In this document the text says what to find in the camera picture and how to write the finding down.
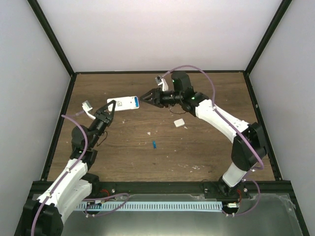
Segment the white remote control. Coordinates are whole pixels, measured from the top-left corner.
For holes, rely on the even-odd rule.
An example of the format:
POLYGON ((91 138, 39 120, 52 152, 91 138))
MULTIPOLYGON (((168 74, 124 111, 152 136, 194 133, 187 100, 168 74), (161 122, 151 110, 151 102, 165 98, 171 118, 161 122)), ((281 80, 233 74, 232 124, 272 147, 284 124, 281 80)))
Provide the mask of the white remote control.
POLYGON ((107 103, 115 100, 116 101, 116 111, 126 111, 126 110, 134 110, 137 109, 134 101, 135 96, 127 96, 127 97, 117 97, 117 98, 109 98, 107 99, 107 103))

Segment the white battery cover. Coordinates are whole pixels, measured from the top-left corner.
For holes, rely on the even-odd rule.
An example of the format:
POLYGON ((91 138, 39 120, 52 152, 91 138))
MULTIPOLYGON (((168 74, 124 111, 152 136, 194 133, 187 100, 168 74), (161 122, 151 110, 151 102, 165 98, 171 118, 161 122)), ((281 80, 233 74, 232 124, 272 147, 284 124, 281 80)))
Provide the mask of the white battery cover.
POLYGON ((185 121, 182 118, 177 119, 177 120, 174 121, 174 125, 175 125, 175 127, 184 126, 185 125, 185 121))

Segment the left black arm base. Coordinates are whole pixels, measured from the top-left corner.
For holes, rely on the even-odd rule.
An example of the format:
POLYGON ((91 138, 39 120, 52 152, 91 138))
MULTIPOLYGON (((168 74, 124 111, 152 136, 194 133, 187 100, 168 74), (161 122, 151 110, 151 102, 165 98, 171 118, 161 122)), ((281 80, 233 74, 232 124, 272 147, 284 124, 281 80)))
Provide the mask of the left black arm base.
POLYGON ((97 199, 109 197, 116 192, 115 184, 112 182, 99 181, 92 184, 92 191, 85 199, 97 199))

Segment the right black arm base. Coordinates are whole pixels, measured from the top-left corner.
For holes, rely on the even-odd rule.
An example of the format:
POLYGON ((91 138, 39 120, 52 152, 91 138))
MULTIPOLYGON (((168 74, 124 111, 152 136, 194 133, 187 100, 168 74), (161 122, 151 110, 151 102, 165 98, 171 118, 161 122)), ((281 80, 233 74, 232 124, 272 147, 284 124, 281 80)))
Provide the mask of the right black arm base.
POLYGON ((205 198, 214 199, 227 199, 232 200, 238 197, 248 198, 248 192, 244 191, 244 185, 239 183, 234 187, 228 187, 226 184, 221 182, 203 182, 202 189, 204 191, 205 198))

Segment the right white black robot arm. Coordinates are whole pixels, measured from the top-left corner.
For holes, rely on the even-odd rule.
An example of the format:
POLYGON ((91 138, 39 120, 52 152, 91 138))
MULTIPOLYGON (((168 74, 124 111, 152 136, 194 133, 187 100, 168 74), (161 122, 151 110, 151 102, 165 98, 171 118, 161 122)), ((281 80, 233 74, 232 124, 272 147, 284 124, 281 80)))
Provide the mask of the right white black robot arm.
POLYGON ((262 126, 232 116, 218 107, 213 98, 195 91, 186 72, 175 71, 171 79, 173 90, 168 89, 163 76, 157 76, 158 87, 140 96, 140 101, 159 108, 179 104, 185 112, 209 123, 231 141, 232 163, 219 179, 218 188, 222 197, 232 197, 249 171, 264 168, 262 159, 268 150, 262 126))

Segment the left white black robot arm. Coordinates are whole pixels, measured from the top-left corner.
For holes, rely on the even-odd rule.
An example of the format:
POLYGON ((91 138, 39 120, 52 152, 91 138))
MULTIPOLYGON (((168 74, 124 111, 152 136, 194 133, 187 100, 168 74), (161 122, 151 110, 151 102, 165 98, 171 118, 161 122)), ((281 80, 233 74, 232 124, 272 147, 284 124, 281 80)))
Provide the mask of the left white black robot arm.
POLYGON ((61 174, 48 189, 35 200, 26 201, 22 212, 21 235, 59 236, 72 212, 86 197, 96 198, 100 194, 98 177, 89 174, 97 151, 99 138, 113 121, 116 101, 111 100, 99 108, 89 127, 63 116, 74 123, 72 130, 72 153, 61 174))

